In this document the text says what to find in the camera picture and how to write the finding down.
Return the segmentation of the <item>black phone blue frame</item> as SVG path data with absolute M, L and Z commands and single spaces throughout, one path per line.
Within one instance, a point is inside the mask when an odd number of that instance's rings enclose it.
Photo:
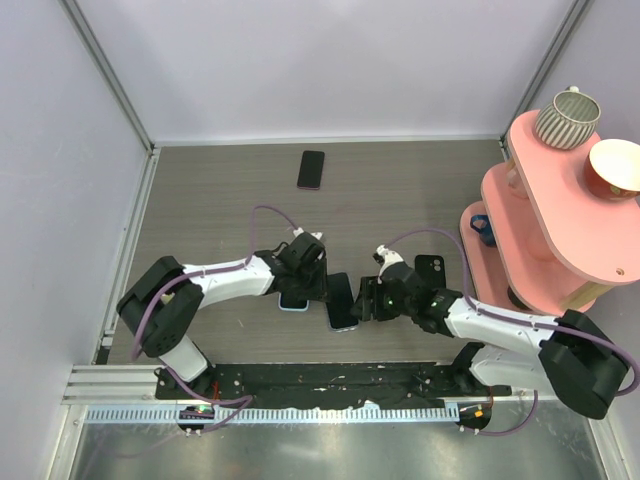
M 351 313 L 354 298 L 348 274 L 339 272 L 329 275 L 327 286 L 326 310 L 330 329 L 335 332 L 355 329 L 359 320 Z

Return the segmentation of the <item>clear magsafe phone case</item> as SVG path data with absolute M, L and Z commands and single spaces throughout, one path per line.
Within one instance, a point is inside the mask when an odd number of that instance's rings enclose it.
M 352 302 L 330 302 L 326 304 L 329 328 L 334 332 L 353 330 L 359 321 L 350 314 Z

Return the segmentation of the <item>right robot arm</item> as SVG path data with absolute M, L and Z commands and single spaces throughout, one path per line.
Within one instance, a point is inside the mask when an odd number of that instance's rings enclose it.
M 528 315 L 433 288 L 406 262 L 360 281 L 354 312 L 363 320 L 405 316 L 423 331 L 466 339 L 470 357 L 451 371 L 457 391 L 512 386 L 551 393 L 566 407 L 601 420 L 613 400 L 633 391 L 623 384 L 638 366 L 586 315 Z

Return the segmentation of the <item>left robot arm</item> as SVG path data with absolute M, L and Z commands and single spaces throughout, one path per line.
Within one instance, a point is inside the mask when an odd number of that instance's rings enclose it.
M 134 335 L 136 350 L 160 359 L 178 376 L 179 388 L 200 399 L 211 391 L 213 375 L 186 335 L 196 313 L 214 303 L 274 293 L 304 302 L 327 300 L 320 232 L 296 229 L 290 243 L 227 263 L 182 265 L 164 256 L 119 300 L 117 313 Z

